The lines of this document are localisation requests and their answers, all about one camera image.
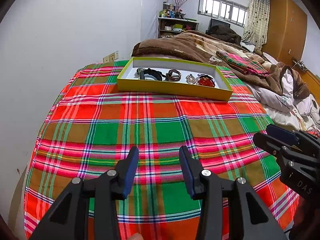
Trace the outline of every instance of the jewelry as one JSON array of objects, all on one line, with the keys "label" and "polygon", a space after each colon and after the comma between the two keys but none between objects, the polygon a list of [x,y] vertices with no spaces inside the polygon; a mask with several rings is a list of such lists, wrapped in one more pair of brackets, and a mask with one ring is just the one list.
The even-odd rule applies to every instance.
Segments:
[{"label": "jewelry", "polygon": [[221,62],[222,62],[222,60],[221,60],[221,59],[218,59],[218,58],[215,57],[215,56],[212,56],[212,57],[209,59],[209,64],[211,64],[211,65],[221,66]]},{"label": "jewelry", "polygon": [[181,73],[176,69],[170,69],[169,72],[165,75],[165,80],[167,81],[179,81],[181,79]]},{"label": "jewelry", "polygon": [[198,84],[200,86],[215,87],[215,83],[212,77],[204,74],[198,74],[198,76],[199,76]]},{"label": "jewelry", "polygon": [[196,78],[192,74],[189,74],[188,76],[186,76],[186,80],[187,80],[188,84],[196,84],[197,83]]},{"label": "jewelry", "polygon": [[145,74],[155,77],[158,81],[162,81],[162,76],[165,77],[160,71],[157,71],[151,68],[148,68],[148,69],[138,68],[137,73],[139,73],[140,80],[145,80],[145,77],[144,77]]}]

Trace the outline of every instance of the patterned curtain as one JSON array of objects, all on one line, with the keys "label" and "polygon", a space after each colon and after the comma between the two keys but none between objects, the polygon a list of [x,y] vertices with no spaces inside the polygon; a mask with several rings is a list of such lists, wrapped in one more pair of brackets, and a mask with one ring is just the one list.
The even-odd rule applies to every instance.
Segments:
[{"label": "patterned curtain", "polygon": [[248,19],[242,41],[249,41],[261,49],[267,43],[270,0],[249,0]]}]

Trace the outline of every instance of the bed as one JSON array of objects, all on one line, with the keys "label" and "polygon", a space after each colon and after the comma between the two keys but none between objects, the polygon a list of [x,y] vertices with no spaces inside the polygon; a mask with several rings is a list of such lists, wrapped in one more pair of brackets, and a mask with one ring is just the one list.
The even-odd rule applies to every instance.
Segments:
[{"label": "bed", "polygon": [[[186,145],[204,168],[221,178],[245,177],[284,229],[298,195],[279,180],[275,158],[252,136],[272,120],[248,88],[219,66],[233,89],[229,102],[141,92],[119,92],[116,78],[127,61],[80,69],[61,91],[36,138],[24,195],[25,232],[37,223],[74,177],[91,179],[113,168],[137,145],[134,186],[117,202],[121,239],[194,240],[200,202],[190,199],[178,151]],[[228,204],[223,203],[223,239]],[[93,236],[94,204],[89,213]]]},{"label": "bed", "polygon": [[[320,136],[319,104],[307,84],[297,71],[266,53],[258,55],[201,32],[186,31],[171,40],[141,42],[135,46],[132,55],[181,58],[209,64],[216,63],[212,57],[219,57],[223,60],[222,65],[244,82],[275,124]],[[244,72],[244,65],[255,73]]]}]

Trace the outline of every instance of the plaid bedsheet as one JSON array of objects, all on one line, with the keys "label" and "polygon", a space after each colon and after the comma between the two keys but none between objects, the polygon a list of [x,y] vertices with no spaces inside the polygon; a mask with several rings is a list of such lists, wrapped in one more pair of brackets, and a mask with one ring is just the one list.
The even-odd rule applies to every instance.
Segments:
[{"label": "plaid bedsheet", "polygon": [[259,62],[249,58],[240,57],[223,51],[217,51],[217,56],[224,60],[230,67],[242,74],[252,74],[259,77],[266,77],[268,75],[268,71],[265,70]]},{"label": "plaid bedsheet", "polygon": [[[178,151],[220,177],[242,176],[254,186],[282,228],[292,221],[298,195],[279,180],[275,158],[255,147],[254,133],[271,119],[233,73],[229,102],[154,93],[119,92],[116,78],[127,61],[80,69],[59,94],[36,139],[25,189],[29,237],[74,177],[91,179],[113,168],[137,145],[134,186],[117,203],[121,239],[140,232],[145,240],[194,240],[200,202],[186,192]],[[224,202],[224,239],[228,207]],[[94,201],[90,201],[90,217]],[[93,219],[89,219],[93,236]]]}]

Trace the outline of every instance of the wooden wardrobe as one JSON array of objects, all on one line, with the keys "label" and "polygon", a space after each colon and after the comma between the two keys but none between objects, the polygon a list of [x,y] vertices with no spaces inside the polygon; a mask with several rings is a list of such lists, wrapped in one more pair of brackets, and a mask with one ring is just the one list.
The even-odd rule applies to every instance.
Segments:
[{"label": "wooden wardrobe", "polygon": [[292,0],[270,0],[267,43],[262,51],[293,66],[301,59],[307,33],[307,15]]}]

